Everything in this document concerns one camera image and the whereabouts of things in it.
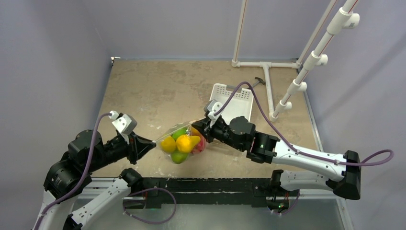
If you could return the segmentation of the clear zip top bag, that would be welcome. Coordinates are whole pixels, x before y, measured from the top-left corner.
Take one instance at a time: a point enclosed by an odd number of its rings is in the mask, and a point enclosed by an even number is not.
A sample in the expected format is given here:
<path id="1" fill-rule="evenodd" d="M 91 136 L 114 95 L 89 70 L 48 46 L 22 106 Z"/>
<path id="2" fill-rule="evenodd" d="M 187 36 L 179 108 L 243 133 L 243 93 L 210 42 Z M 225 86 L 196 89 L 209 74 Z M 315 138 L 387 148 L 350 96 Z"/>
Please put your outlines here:
<path id="1" fill-rule="evenodd" d="M 194 122 L 176 124 L 154 140 L 157 148 L 174 164 L 181 164 L 206 149 L 206 139 L 192 126 Z"/>

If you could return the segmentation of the yellow bell pepper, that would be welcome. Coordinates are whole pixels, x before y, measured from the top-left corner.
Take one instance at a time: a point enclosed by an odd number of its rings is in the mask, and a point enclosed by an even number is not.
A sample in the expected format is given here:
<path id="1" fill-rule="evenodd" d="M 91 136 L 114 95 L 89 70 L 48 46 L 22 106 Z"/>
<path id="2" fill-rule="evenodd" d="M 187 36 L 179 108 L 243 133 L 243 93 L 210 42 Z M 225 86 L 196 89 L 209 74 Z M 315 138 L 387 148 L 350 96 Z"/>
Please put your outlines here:
<path id="1" fill-rule="evenodd" d="M 182 153 L 191 153 L 195 145 L 200 141 L 199 136 L 182 135 L 176 140 L 177 150 Z"/>

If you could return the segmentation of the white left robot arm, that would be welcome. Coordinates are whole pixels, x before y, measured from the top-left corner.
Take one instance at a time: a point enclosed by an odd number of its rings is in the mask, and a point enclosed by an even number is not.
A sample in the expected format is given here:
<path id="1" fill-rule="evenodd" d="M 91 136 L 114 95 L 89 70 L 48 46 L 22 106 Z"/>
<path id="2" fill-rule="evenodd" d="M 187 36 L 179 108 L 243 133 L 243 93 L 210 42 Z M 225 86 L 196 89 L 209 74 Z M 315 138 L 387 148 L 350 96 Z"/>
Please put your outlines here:
<path id="1" fill-rule="evenodd" d="M 45 178 L 43 202 L 35 230 L 84 230 L 113 201 L 126 194 L 137 196 L 143 189 L 143 177 L 125 169 L 119 180 L 84 208 L 72 207 L 83 189 L 92 182 L 91 173 L 122 158 L 136 164 L 156 143 L 134 132 L 126 141 L 121 135 L 103 143 L 96 130 L 84 130 L 68 144 L 60 161 L 53 164 Z"/>

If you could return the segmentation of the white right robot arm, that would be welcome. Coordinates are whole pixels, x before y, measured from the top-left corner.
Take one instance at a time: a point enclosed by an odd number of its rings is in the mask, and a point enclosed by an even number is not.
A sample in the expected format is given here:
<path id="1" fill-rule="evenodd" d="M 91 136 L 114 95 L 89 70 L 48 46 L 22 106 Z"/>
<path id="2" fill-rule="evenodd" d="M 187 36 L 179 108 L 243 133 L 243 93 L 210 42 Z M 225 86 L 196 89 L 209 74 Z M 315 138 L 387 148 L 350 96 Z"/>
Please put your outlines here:
<path id="1" fill-rule="evenodd" d="M 258 132 L 256 126 L 240 116 L 227 124 L 223 118 L 212 122 L 204 118 L 192 123 L 207 142 L 218 140 L 256 163 L 276 163 L 303 169 L 302 173 L 273 172 L 269 189 L 275 195 L 298 189 L 324 189 L 344 199 L 361 197 L 361 168 L 358 153 L 325 153 L 288 145 L 276 136 Z"/>

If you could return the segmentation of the white pvc pipe frame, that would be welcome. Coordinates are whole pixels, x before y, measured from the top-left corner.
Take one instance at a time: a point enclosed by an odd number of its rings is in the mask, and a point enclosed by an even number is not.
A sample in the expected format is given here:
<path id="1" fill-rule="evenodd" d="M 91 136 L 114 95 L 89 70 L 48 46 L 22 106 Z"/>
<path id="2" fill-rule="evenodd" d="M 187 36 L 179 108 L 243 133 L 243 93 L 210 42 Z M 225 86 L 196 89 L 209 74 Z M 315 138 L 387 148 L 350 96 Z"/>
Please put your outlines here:
<path id="1" fill-rule="evenodd" d="M 307 89 L 307 84 L 304 81 L 310 71 L 316 66 L 324 66 L 328 62 L 328 56 L 324 53 L 328 45 L 331 43 L 333 38 L 335 38 L 343 29 L 353 29 L 356 28 L 360 22 L 360 15 L 354 12 L 354 8 L 357 6 L 357 0 L 347 0 L 343 5 L 337 10 L 334 17 L 332 17 L 326 31 L 321 37 L 320 41 L 316 44 L 315 48 L 312 49 L 312 45 L 315 44 L 316 38 L 322 32 L 323 26 L 327 23 L 327 19 L 334 10 L 334 7 L 338 5 L 337 0 L 330 1 L 328 7 L 323 13 L 321 19 L 319 20 L 316 28 L 314 29 L 311 37 L 306 43 L 302 53 L 296 62 L 241 62 L 238 60 L 238 54 L 240 49 L 241 37 L 243 24 L 246 16 L 247 1 L 243 0 L 241 4 L 240 16 L 238 21 L 238 29 L 234 47 L 233 58 L 231 61 L 231 66 L 235 68 L 239 67 L 256 67 L 261 68 L 264 71 L 265 82 L 266 82 L 266 92 L 268 97 L 268 107 L 270 121 L 274 122 L 278 119 L 278 116 L 283 112 L 290 110 L 292 108 L 292 103 L 290 98 L 298 92 L 305 92 Z M 299 69 L 297 77 L 292 81 L 292 83 L 287 88 L 286 94 L 279 100 L 279 102 L 274 105 L 272 91 L 271 91 L 271 81 L 270 81 L 270 68 L 292 68 Z"/>

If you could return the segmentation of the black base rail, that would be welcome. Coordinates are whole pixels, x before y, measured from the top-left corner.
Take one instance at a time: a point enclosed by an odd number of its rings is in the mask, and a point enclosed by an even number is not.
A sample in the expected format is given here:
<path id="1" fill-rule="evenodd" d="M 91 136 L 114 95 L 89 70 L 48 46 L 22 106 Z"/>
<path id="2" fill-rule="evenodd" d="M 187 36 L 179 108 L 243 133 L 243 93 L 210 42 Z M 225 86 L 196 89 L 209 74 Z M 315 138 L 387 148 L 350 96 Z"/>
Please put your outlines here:
<path id="1" fill-rule="evenodd" d="M 175 197 L 178 205 L 250 205 L 267 207 L 276 196 L 282 199 L 284 193 L 273 195 L 265 186 L 270 178 L 165 178 L 144 177 L 144 187 L 164 188 Z M 79 195 L 78 201 L 92 200 L 108 187 L 113 178 L 93 178 Z M 302 199 L 340 199 L 331 191 L 300 189 Z M 146 208 L 161 208 L 163 204 L 174 204 L 171 196 L 162 191 L 147 193 Z"/>

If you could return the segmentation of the white plastic basket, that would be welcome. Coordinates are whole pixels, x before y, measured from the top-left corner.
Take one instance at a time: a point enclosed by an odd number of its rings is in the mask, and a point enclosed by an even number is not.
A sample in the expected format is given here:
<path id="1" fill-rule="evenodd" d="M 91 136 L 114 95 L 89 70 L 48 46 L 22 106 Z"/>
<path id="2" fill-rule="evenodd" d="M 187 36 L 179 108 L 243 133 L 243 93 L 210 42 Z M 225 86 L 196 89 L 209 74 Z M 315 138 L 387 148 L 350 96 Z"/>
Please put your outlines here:
<path id="1" fill-rule="evenodd" d="M 213 85 L 210 100 L 214 99 L 224 104 L 233 92 L 234 88 L 234 86 L 216 83 Z M 221 113 L 222 118 L 228 125 L 232 119 L 240 116 L 243 116 L 250 121 L 253 100 L 254 98 L 251 90 L 240 88 Z"/>

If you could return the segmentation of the red apple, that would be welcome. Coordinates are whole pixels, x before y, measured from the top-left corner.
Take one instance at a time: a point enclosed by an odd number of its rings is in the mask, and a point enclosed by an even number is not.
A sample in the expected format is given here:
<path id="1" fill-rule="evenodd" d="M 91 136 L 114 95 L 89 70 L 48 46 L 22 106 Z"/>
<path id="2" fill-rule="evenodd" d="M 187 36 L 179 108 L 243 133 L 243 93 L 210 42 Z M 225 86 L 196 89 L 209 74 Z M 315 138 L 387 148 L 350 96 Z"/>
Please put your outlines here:
<path id="1" fill-rule="evenodd" d="M 201 139 L 201 141 L 195 145 L 193 150 L 191 151 L 192 154 L 199 154 L 203 152 L 206 148 L 206 141 L 204 138 Z"/>

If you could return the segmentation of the black hammer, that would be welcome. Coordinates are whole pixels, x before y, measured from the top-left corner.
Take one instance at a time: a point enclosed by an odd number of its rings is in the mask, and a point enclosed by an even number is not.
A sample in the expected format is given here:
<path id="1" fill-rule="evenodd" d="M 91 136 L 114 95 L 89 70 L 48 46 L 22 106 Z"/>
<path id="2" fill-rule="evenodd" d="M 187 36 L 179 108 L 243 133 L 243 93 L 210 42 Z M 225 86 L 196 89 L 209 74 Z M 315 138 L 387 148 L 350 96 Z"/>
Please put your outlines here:
<path id="1" fill-rule="evenodd" d="M 265 80 L 264 79 L 262 79 L 262 78 L 260 78 L 260 77 L 255 77 L 254 78 L 256 81 L 251 85 L 252 86 L 252 88 L 254 88 L 255 86 L 257 86 L 257 85 L 265 85 L 266 84 L 266 82 L 265 82 Z"/>

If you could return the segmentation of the yellow mango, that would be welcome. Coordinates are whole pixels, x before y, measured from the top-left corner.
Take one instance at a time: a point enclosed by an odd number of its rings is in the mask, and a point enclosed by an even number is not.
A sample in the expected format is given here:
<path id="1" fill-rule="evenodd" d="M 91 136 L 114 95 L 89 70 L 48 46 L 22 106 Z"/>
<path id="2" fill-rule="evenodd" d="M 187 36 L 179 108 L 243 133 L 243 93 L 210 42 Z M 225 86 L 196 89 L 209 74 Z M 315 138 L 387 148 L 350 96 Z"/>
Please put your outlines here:
<path id="1" fill-rule="evenodd" d="M 165 153 L 173 153 L 176 151 L 176 141 L 172 136 L 167 136 L 160 141 L 161 150 Z"/>

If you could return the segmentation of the green lime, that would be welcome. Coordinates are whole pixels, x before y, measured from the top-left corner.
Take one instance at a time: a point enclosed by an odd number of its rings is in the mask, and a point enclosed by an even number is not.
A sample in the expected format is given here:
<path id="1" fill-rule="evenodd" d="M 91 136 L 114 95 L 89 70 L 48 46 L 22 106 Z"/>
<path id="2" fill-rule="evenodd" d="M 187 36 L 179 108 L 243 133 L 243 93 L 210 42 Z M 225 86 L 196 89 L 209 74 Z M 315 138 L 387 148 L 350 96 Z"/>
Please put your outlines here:
<path id="1" fill-rule="evenodd" d="M 187 160 L 189 154 L 188 153 L 182 153 L 182 152 L 174 152 L 170 154 L 171 160 L 175 164 L 181 164 L 184 161 Z"/>

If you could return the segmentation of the green ridged squash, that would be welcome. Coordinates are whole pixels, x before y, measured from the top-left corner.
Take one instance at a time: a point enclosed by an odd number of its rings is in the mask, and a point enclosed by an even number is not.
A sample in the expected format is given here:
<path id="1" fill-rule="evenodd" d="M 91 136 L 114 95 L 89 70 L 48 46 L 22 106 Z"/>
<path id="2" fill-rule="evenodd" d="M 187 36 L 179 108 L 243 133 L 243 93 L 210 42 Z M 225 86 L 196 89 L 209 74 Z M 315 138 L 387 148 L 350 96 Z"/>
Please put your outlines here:
<path id="1" fill-rule="evenodd" d="M 171 136 L 176 141 L 180 136 L 187 135 L 187 133 L 188 133 L 188 128 L 183 127 L 183 128 L 178 129 L 177 131 L 175 131 Z"/>

